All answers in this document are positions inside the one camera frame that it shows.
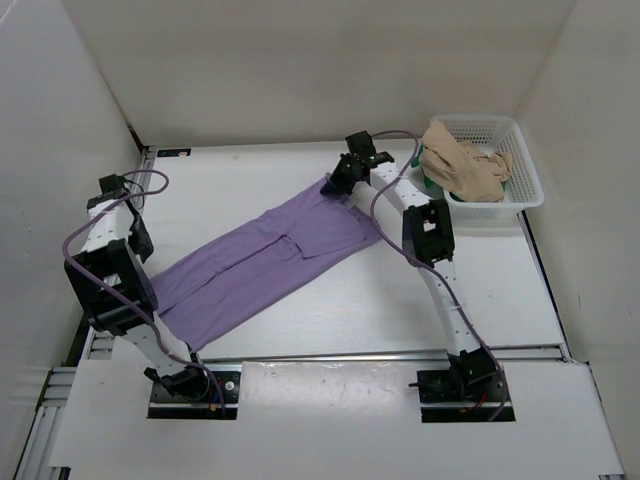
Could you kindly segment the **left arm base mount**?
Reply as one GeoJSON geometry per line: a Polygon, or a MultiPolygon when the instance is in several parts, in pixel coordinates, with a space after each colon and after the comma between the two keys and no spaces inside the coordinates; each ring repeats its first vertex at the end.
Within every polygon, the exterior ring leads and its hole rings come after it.
{"type": "Polygon", "coordinates": [[[236,420],[241,390],[241,368],[215,367],[212,382],[201,369],[186,367],[172,376],[160,377],[155,369],[144,375],[152,381],[147,408],[149,419],[236,420]]]}

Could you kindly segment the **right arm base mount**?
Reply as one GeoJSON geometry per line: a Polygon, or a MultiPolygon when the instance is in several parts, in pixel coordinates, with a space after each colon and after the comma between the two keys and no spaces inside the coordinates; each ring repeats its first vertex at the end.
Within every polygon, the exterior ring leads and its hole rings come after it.
{"type": "Polygon", "coordinates": [[[424,424],[516,421],[510,394],[499,374],[467,384],[452,368],[419,370],[408,388],[418,394],[424,424]]]}

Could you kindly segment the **small blue label sticker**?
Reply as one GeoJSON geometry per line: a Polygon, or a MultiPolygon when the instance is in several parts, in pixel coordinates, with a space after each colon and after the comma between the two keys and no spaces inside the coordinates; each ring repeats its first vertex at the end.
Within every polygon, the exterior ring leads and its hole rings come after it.
{"type": "Polygon", "coordinates": [[[175,158],[175,157],[188,157],[191,155],[191,148],[180,149],[159,149],[156,153],[157,158],[175,158]]]}

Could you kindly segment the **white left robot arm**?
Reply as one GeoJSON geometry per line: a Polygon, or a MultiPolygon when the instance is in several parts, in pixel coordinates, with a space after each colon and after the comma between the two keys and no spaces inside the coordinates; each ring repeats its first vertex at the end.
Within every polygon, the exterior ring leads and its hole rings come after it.
{"type": "Polygon", "coordinates": [[[136,347],[149,362],[145,376],[168,395],[191,402],[211,393],[210,375],[194,350],[159,318],[159,301],[143,264],[154,246],[142,218],[144,197],[155,195],[135,172],[99,179],[86,204],[88,221],[62,244],[64,270],[97,332],[136,347]]]}

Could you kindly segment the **green t-shirt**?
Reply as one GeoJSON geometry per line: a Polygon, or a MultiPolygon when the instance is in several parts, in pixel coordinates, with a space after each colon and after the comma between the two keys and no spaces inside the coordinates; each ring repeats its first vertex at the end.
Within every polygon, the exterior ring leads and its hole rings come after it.
{"type": "Polygon", "coordinates": [[[429,177],[427,167],[431,160],[431,152],[423,145],[420,144],[417,152],[410,161],[410,167],[412,169],[419,169],[422,175],[422,181],[426,189],[430,189],[437,185],[432,178],[429,177]]]}

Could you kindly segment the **beige t-shirt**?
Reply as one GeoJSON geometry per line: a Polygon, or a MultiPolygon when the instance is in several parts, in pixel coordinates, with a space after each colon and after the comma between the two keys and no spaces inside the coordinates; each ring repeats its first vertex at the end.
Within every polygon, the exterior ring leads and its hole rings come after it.
{"type": "Polygon", "coordinates": [[[512,154],[486,154],[468,140],[458,142],[437,120],[431,121],[421,144],[431,152],[427,172],[438,186],[467,203],[504,200],[503,186],[513,174],[512,154]]]}

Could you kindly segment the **purple t-shirt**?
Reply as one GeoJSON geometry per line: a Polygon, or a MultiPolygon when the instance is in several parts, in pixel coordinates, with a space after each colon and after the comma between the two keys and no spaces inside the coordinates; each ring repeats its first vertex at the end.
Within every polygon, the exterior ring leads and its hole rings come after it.
{"type": "Polygon", "coordinates": [[[151,282],[157,314],[194,350],[379,241],[371,218],[317,181],[206,243],[151,282]]]}

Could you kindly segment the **white plastic basket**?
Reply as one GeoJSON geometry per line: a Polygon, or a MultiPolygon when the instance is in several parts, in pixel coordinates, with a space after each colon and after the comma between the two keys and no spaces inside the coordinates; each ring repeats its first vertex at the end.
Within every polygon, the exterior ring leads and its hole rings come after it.
{"type": "Polygon", "coordinates": [[[514,119],[492,114],[440,114],[432,119],[442,124],[473,161],[489,169],[502,189],[502,198],[496,202],[467,202],[445,190],[444,199],[457,217],[507,220],[543,204],[540,180],[514,119]]]}

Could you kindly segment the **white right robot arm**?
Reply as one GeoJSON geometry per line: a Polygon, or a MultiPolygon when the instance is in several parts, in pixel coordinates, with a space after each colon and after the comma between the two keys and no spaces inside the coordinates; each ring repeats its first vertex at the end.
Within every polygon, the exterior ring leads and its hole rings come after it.
{"type": "Polygon", "coordinates": [[[480,402],[488,398],[490,383],[500,378],[500,366],[477,333],[463,306],[454,264],[455,238],[448,204],[423,193],[405,176],[411,166],[399,167],[386,151],[374,145],[366,131],[345,138],[347,152],[327,176],[321,193],[350,195],[360,183],[375,191],[369,216],[382,239],[413,266],[427,287],[447,340],[448,371],[420,374],[415,385],[435,402],[480,402]],[[385,199],[401,217],[401,242],[394,242],[376,215],[385,199]]]}

